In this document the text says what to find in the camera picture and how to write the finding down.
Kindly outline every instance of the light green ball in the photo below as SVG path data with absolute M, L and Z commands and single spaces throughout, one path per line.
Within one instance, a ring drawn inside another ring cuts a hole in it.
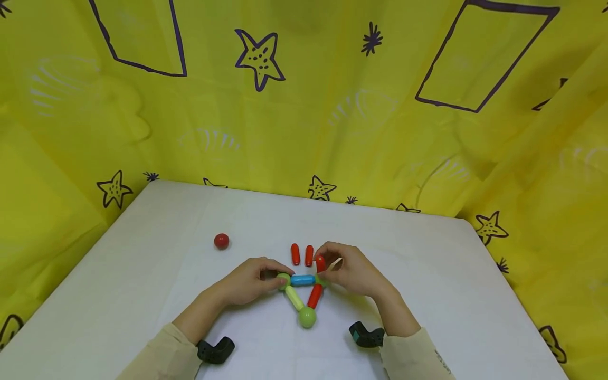
M 300 320 L 302 327 L 311 328 L 313 327 L 314 322 L 317 321 L 317 313 L 315 313 L 314 309 L 306 306 L 298 313 L 298 319 Z
M 285 288 L 287 288 L 289 285 L 291 285 L 291 276 L 288 275 L 287 273 L 279 273 L 279 274 L 277 274 L 277 277 L 284 278 L 285 280 L 287 280 L 285 285 L 281 286 L 278 290 L 285 290 Z
M 327 288 L 327 281 L 325 281 L 325 280 L 321 280 L 321 279 L 319 278 L 319 275 L 318 275 L 318 274 L 314 275 L 314 283 L 315 283 L 315 284 L 321 284 L 321 286 L 323 286 L 324 288 Z

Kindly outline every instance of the left hand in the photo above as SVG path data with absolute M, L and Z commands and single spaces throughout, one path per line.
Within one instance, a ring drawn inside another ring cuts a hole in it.
M 226 305 L 245 305 L 259 296 L 285 285 L 284 278 L 265 278 L 264 273 L 282 272 L 293 275 L 287 266 L 267 257 L 248 258 L 214 285 Z

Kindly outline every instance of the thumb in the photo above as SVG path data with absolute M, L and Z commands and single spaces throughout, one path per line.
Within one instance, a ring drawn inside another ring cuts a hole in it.
M 318 275 L 321 280 L 337 283 L 338 285 L 340 284 L 340 271 L 323 271 L 318 273 Z
M 270 292 L 273 290 L 277 290 L 281 286 L 285 285 L 287 280 L 281 277 L 275 277 L 270 280 L 262 281 L 261 287 L 265 292 Z

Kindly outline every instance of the beige sleeve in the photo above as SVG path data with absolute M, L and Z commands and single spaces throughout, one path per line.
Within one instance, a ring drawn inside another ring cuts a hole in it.
M 390 380 L 455 380 L 424 328 L 407 338 L 385 337 L 380 356 Z
M 172 323 L 118 376 L 117 380 L 194 380 L 201 365 L 196 347 Z

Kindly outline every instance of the yellow backdrop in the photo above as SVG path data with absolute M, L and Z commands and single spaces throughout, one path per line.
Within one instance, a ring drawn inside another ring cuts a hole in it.
M 608 378 L 607 11 L 0 0 L 0 349 L 170 179 L 465 218 L 570 378 Z

